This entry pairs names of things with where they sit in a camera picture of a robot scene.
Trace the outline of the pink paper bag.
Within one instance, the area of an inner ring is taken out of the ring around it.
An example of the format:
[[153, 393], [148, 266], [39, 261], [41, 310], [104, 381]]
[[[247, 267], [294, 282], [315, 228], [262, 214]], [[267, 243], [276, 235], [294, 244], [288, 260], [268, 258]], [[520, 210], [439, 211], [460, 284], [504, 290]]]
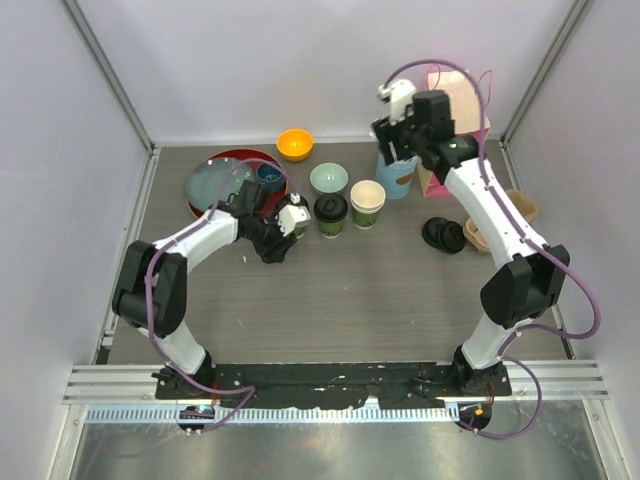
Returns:
[[[488, 90], [486, 92], [487, 99], [483, 101], [485, 109], [491, 99], [493, 71], [485, 71], [478, 82], [480, 83], [486, 76], [488, 76]], [[443, 90], [449, 96], [456, 135], [472, 135], [478, 143], [487, 140], [491, 127], [490, 121], [485, 112], [485, 123], [481, 128], [480, 108], [476, 92], [462, 73], [445, 71], [444, 67], [431, 66], [427, 72], [425, 86], [428, 90]], [[424, 197], [449, 196], [449, 191], [434, 174], [422, 166], [418, 166], [416, 172]]]

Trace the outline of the stack of black lids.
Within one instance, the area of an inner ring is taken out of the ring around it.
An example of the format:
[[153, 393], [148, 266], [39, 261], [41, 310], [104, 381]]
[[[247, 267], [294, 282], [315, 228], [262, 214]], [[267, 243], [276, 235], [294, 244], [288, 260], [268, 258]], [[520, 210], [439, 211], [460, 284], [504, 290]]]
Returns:
[[448, 254], [461, 252], [467, 243], [462, 226], [443, 217], [427, 220], [422, 226], [421, 235], [427, 245]]

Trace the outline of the brown cardboard cup carrier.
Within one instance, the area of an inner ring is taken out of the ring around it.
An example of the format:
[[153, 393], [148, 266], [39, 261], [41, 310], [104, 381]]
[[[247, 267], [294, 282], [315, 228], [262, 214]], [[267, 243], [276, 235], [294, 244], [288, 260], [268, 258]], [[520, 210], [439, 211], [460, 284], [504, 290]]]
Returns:
[[[539, 215], [538, 204], [524, 192], [516, 189], [507, 189], [505, 191], [507, 197], [511, 200], [519, 214], [525, 221], [531, 224]], [[469, 217], [464, 226], [463, 234], [465, 238], [481, 253], [489, 253], [488, 243], [480, 233], [479, 228], [475, 224], [472, 217]]]

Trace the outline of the green paper cup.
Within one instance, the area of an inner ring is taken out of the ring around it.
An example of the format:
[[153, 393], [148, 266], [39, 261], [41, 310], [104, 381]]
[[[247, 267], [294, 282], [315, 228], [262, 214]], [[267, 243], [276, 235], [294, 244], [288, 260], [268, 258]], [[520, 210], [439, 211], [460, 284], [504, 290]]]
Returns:
[[316, 223], [322, 236], [326, 238], [335, 238], [343, 231], [345, 219], [342, 218], [336, 221], [325, 221], [324, 219], [317, 218]]
[[294, 230], [294, 236], [297, 239], [301, 239], [305, 235], [307, 229], [308, 229], [308, 224], [298, 225], [297, 228]]

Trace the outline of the black coffee cup lid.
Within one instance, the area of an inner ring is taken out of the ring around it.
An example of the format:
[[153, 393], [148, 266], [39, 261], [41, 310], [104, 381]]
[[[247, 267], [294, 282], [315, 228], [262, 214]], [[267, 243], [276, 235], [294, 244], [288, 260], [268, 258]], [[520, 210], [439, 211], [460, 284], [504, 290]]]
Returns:
[[275, 211], [279, 212], [286, 206], [298, 206], [301, 204], [302, 197], [299, 194], [286, 194], [283, 195], [276, 203]]

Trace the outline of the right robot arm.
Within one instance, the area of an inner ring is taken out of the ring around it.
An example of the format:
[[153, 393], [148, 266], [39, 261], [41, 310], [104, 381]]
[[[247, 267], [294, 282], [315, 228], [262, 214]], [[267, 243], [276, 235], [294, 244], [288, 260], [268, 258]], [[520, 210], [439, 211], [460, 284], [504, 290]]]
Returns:
[[380, 87], [387, 116], [372, 124], [387, 164], [417, 157], [462, 204], [488, 244], [496, 272], [480, 292], [483, 315], [453, 359], [451, 380], [465, 395], [494, 374], [508, 339], [529, 326], [561, 292], [570, 257], [551, 247], [520, 214], [470, 134], [458, 135], [442, 90], [419, 91], [400, 80]]

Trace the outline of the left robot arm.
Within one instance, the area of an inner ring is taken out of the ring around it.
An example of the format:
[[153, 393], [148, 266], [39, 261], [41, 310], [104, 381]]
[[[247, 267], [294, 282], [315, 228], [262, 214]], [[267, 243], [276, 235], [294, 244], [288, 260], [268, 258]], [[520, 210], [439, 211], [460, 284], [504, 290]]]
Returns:
[[300, 194], [284, 195], [269, 216], [262, 214], [266, 199], [265, 186], [246, 180], [176, 234], [127, 247], [112, 311], [151, 340], [190, 398], [211, 391], [215, 364], [186, 325], [189, 274], [239, 239], [250, 241], [263, 263], [281, 263], [310, 222], [308, 202]]

